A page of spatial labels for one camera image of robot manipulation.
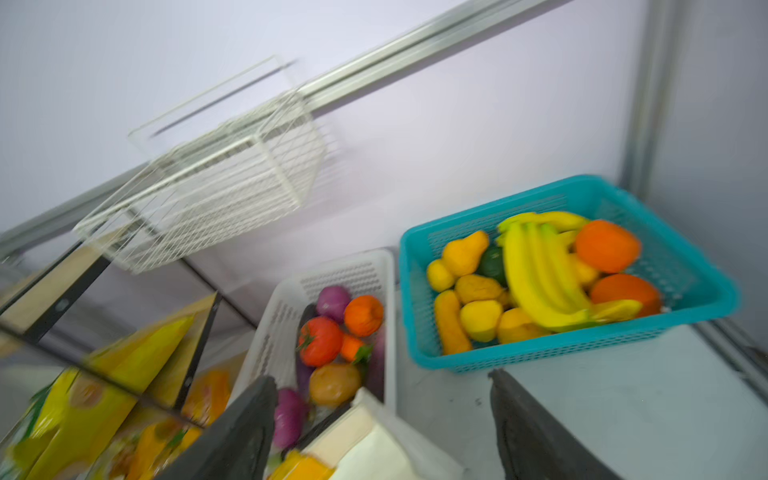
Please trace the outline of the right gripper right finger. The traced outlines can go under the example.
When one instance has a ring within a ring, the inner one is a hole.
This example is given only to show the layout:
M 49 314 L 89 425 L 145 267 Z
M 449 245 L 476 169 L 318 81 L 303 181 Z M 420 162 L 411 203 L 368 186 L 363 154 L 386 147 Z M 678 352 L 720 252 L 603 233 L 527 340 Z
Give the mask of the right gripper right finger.
M 512 375 L 489 373 L 497 447 L 507 479 L 617 479 Z

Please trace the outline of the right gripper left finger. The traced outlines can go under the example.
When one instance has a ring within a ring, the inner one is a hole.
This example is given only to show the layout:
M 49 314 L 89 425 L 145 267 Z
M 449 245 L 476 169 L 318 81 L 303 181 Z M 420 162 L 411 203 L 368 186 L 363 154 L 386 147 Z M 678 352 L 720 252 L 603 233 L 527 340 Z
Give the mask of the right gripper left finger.
M 248 386 L 159 479 L 261 479 L 274 435 L 278 393 L 262 376 Z

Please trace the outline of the white canvas tote bag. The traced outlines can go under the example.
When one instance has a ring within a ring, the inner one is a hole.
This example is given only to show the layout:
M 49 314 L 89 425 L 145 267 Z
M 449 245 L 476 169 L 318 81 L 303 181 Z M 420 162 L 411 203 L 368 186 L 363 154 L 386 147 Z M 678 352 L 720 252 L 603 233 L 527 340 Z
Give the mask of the white canvas tote bag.
M 461 479 L 465 468 L 368 390 L 311 430 L 267 479 Z

